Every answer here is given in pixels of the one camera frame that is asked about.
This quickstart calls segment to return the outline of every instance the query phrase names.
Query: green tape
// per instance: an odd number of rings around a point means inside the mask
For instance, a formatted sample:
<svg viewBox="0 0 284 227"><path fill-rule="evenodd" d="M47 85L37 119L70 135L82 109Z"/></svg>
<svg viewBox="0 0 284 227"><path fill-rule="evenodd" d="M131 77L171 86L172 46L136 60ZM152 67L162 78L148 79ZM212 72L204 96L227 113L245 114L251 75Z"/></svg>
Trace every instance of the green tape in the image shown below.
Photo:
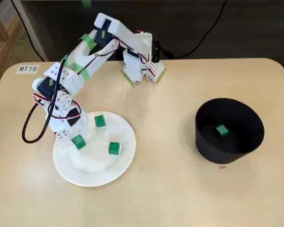
<svg viewBox="0 0 284 227"><path fill-rule="evenodd" d="M131 79L128 78L128 76L125 74L125 72L123 72L123 70L121 70L121 72L123 73L123 75L125 76L125 78L127 79L127 81L132 85L132 87L136 87L134 85L134 83L131 81Z"/></svg>
<svg viewBox="0 0 284 227"><path fill-rule="evenodd" d="M165 69L165 70L162 72L162 74L161 74L161 76L159 77L159 79L157 79L157 84L159 84L159 82L161 81L161 79L162 79L162 77L164 76L166 70L167 70L167 69Z"/></svg>
<svg viewBox="0 0 284 227"><path fill-rule="evenodd" d="M84 34L80 39L87 43L90 51L96 46L93 38L91 38L88 34Z"/></svg>
<svg viewBox="0 0 284 227"><path fill-rule="evenodd" d="M91 9L91 0L82 0L82 5L85 9Z"/></svg>
<svg viewBox="0 0 284 227"><path fill-rule="evenodd" d="M68 57L69 57L68 55L65 55L65 56L62 58L61 62L62 62L64 59L66 59L64 65L69 68L69 65L68 65Z"/></svg>
<svg viewBox="0 0 284 227"><path fill-rule="evenodd" d="M73 71L80 71L81 69L83 69L83 67L81 65L79 65L78 63L73 63L71 66L70 66L70 69L73 70ZM82 78L84 79L84 81L86 82L90 76L89 76L89 73L87 72L86 69L84 69L80 75L82 76Z"/></svg>
<svg viewBox="0 0 284 227"><path fill-rule="evenodd" d="M81 65L79 65L78 63L73 63L71 66L70 66L70 69L71 70L74 70L74 71L79 71L81 70L83 67Z"/></svg>
<svg viewBox="0 0 284 227"><path fill-rule="evenodd" d="M84 81L86 82L89 79L89 73L87 72L86 69L84 69L80 75L82 76L82 78L84 79Z"/></svg>

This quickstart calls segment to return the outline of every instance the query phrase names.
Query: black cylindrical container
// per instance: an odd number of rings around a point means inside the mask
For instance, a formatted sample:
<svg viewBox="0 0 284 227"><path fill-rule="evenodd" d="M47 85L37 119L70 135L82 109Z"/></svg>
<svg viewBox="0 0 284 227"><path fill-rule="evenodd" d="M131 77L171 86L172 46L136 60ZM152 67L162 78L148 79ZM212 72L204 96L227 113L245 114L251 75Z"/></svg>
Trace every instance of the black cylindrical container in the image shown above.
<svg viewBox="0 0 284 227"><path fill-rule="evenodd" d="M204 103L195 116L195 142L207 160L227 164L257 149L264 139L260 117L234 99Z"/></svg>

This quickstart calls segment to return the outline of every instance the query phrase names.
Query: floor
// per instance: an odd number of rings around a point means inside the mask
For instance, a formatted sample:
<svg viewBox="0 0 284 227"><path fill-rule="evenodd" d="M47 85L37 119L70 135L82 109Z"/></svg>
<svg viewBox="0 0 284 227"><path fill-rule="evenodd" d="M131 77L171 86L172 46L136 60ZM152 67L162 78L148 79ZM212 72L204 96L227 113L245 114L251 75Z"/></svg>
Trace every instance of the floor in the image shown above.
<svg viewBox="0 0 284 227"><path fill-rule="evenodd" d="M29 39L24 29L21 29L17 40L10 52L6 69L13 66L14 64L26 61L41 61L40 58L34 52Z"/></svg>
<svg viewBox="0 0 284 227"><path fill-rule="evenodd" d="M21 29L7 56L7 61L2 62L2 67L0 69L0 80L4 72L9 67L20 62L28 61L41 61L41 59L36 55L34 49L32 48L25 30Z"/></svg>

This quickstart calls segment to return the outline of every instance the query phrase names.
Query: red wire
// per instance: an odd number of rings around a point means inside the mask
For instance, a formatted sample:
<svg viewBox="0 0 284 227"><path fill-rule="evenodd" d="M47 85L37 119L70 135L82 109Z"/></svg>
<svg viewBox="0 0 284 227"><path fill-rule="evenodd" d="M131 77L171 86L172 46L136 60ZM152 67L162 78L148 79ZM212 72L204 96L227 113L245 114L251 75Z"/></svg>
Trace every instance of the red wire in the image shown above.
<svg viewBox="0 0 284 227"><path fill-rule="evenodd" d="M38 97L38 98L40 98L40 99L42 99L42 100L51 102L50 99L47 99L47 98L45 98L45 97L43 97L43 96L40 96L40 95L38 95L38 94L36 94L36 93L33 93L33 97L34 97L34 100L35 100L36 102L38 102L38 100L36 100L35 96ZM70 119L70 118L79 117L79 116L81 115L81 113L82 113L82 110L81 110L79 104L78 104L75 100L72 100L71 102L74 103L74 104L76 104L77 107L79 108L80 112L79 112L78 114L76 114L76 115L74 115L74 116L68 116L68 117L57 117L57 116L52 115L52 117L55 118L55 119L61 119L61 120L67 120L67 119Z"/></svg>

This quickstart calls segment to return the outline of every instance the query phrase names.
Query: label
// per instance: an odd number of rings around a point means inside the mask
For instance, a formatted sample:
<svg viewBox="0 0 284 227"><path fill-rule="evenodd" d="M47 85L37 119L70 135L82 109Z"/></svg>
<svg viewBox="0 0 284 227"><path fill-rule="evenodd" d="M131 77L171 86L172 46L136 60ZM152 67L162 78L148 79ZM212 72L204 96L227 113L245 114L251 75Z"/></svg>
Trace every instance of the label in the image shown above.
<svg viewBox="0 0 284 227"><path fill-rule="evenodd" d="M36 74L39 65L20 65L16 74Z"/></svg>

